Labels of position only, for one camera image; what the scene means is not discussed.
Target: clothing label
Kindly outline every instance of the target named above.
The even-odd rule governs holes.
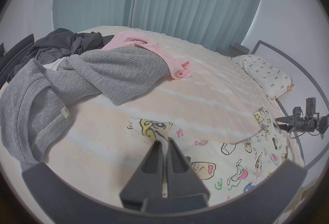
[[[60,112],[64,115],[65,119],[68,118],[68,116],[70,115],[70,112],[68,111],[68,107],[66,107],[64,105],[64,107],[60,110]]]

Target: headboard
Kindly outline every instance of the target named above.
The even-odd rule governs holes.
[[[320,112],[320,116],[324,116],[329,112],[329,101],[323,90],[316,82],[315,78],[298,62],[279,49],[261,40],[258,41],[251,53],[264,58],[292,78],[295,85],[294,89],[276,99],[282,112],[286,116],[292,114],[292,110],[295,106],[302,107],[305,113],[306,98],[309,97],[316,97],[316,111]],[[311,136],[306,133],[297,138],[297,141],[307,169],[314,167],[320,160],[327,160],[329,156],[329,131],[327,131],[325,135],[318,136]]]

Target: wall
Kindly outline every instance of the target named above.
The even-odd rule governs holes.
[[[261,0],[242,45],[252,51],[258,40],[295,59],[329,98],[329,19],[319,0]]]
[[[5,52],[23,38],[34,34],[35,40],[53,31],[53,0],[11,0],[0,21],[0,43]]]

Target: clothes pile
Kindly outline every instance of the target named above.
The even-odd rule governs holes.
[[[36,41],[12,71],[0,99],[2,143],[27,170],[72,122],[67,106],[99,93],[120,105],[169,75],[190,77],[189,62],[170,57],[144,33],[113,38],[57,29]]]

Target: dark gray clothing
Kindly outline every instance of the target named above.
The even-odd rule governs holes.
[[[169,69],[161,57],[131,46],[72,55],[59,70],[31,59],[1,96],[2,143],[28,169],[43,160],[47,147],[72,122],[66,105],[101,92],[119,105],[165,75]]]
[[[10,82],[17,72],[31,59],[34,58],[42,65],[55,62],[59,58],[70,55],[81,55],[92,50],[101,49],[109,43],[114,35],[103,37],[101,33],[76,34],[64,28],[56,29],[47,36],[37,40],[20,64],[16,65],[8,74],[7,82]]]

